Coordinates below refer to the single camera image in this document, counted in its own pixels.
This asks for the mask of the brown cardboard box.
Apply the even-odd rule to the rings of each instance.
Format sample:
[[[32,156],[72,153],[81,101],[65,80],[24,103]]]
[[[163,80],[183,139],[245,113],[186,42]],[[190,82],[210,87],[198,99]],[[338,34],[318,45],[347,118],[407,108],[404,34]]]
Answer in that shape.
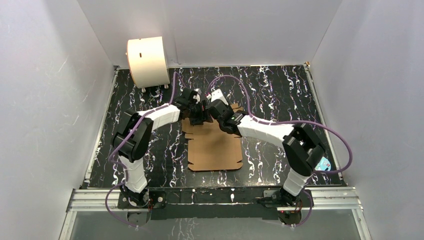
[[[235,134],[222,131],[216,120],[191,125],[182,120],[188,140],[188,168],[193,172],[239,170],[242,166],[242,142]]]

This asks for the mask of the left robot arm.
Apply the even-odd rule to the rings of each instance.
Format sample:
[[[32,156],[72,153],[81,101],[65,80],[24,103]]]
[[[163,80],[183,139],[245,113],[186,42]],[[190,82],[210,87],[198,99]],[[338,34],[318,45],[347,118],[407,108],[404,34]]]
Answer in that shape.
[[[130,202],[137,208],[149,203],[148,185],[143,167],[143,157],[149,148],[151,134],[165,125],[189,119],[191,124],[202,125],[212,120],[206,106],[211,95],[199,89],[183,88],[171,103],[145,111],[127,109],[119,121],[111,145],[111,156],[118,155],[125,170],[124,189],[131,192]]]

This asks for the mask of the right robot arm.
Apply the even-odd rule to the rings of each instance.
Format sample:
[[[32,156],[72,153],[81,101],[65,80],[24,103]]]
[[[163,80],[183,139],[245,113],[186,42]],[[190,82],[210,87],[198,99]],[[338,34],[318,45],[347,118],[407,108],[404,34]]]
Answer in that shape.
[[[220,99],[209,103],[206,109],[223,132],[256,138],[284,149],[290,171],[282,186],[281,199],[286,206],[295,207],[302,199],[301,190],[326,153],[313,128],[307,123],[276,124],[256,119],[244,111],[235,112]]]

